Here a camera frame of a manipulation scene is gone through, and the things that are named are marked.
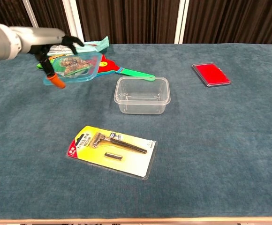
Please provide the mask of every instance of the razor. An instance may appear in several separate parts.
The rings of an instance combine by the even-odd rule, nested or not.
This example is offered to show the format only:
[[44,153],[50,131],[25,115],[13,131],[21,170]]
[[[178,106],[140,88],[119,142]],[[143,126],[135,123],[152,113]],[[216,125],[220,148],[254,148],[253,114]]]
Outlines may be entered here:
[[129,144],[129,143],[126,143],[126,142],[123,142],[123,141],[120,141],[120,140],[117,140],[117,139],[114,139],[114,138],[111,138],[111,137],[106,137],[106,135],[101,134],[101,133],[97,133],[95,135],[92,146],[94,148],[97,148],[101,141],[116,144],[116,145],[121,146],[121,147],[126,147],[126,148],[129,148],[129,149],[134,150],[136,152],[143,153],[143,154],[147,153],[147,150],[145,150],[145,149],[142,149],[142,148],[137,147],[135,145],[132,145],[132,144]]

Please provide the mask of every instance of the razor head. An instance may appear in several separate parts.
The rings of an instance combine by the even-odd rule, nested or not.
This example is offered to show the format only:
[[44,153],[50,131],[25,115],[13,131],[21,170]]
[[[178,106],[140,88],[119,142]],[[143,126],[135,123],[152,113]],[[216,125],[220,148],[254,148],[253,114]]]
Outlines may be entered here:
[[100,143],[100,141],[105,137],[105,135],[101,134],[101,133],[97,133],[93,139],[93,143],[92,146],[94,148],[97,148],[98,144]]

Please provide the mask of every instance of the green handle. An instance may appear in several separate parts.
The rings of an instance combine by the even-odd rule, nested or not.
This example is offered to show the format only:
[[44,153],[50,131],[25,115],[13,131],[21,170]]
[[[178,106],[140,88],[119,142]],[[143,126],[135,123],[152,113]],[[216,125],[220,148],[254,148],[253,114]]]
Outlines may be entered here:
[[155,80],[155,76],[152,74],[146,74],[146,73],[142,73],[142,72],[138,72],[138,71],[134,71],[134,70],[130,70],[130,69],[123,69],[121,71],[121,74],[128,75],[128,76],[143,77],[147,81],[154,81]]

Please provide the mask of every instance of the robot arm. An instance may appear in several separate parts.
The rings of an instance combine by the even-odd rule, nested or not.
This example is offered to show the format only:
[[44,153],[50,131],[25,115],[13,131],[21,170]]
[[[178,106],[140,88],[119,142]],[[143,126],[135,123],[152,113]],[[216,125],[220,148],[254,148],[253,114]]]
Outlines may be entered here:
[[53,45],[65,45],[77,54],[73,43],[84,44],[56,28],[8,27],[0,24],[0,60],[14,59],[19,53],[34,54],[47,78],[59,88],[65,84],[55,74],[47,53]]

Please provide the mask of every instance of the razor handle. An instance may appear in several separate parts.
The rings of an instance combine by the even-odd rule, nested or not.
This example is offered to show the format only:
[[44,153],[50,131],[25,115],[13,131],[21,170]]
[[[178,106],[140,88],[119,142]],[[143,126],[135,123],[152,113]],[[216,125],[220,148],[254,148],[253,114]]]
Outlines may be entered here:
[[116,145],[120,145],[122,147],[127,147],[127,148],[130,148],[130,149],[133,149],[133,150],[141,152],[143,154],[147,153],[147,150],[145,150],[145,149],[139,148],[139,147],[137,147],[135,145],[132,145],[132,144],[129,144],[129,143],[126,143],[126,142],[122,142],[122,141],[114,139],[114,138],[110,138],[109,142],[111,142],[113,144],[116,144]]

